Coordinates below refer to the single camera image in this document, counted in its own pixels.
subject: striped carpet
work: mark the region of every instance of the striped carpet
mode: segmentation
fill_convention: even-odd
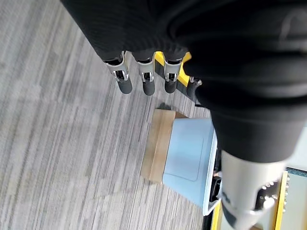
[[[153,111],[208,110],[179,91],[123,95],[58,0],[0,0],[0,229],[198,230],[201,209],[140,177]]]

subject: wooden block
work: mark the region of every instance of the wooden block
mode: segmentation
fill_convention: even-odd
[[[156,183],[162,183],[175,118],[186,116],[171,110],[155,109],[146,143],[141,176]]]

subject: light blue plastic container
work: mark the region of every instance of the light blue plastic container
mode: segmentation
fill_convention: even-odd
[[[217,139],[211,119],[175,119],[163,174],[169,186],[202,208],[207,216]]]

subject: yellow bracket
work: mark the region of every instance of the yellow bracket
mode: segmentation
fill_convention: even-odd
[[[285,198],[285,193],[286,193],[287,177],[288,177],[288,171],[284,171],[282,180],[280,183],[279,197],[278,197],[278,201],[276,204],[276,212],[275,212],[275,216],[273,219],[273,230],[280,230],[282,226],[283,207],[284,207],[284,198]]]
[[[156,52],[154,58],[157,60],[157,62],[159,62],[162,66],[164,66],[164,56],[163,56],[161,51]],[[190,60],[191,58],[192,58],[192,56],[191,56],[190,52],[187,52],[186,55],[184,56],[183,60],[182,60],[182,64],[185,63],[187,60]],[[186,75],[186,73],[184,72],[184,70],[182,68],[182,64],[181,64],[181,67],[180,67],[180,73],[179,73],[178,80],[187,87],[188,82],[189,82],[189,76]]]

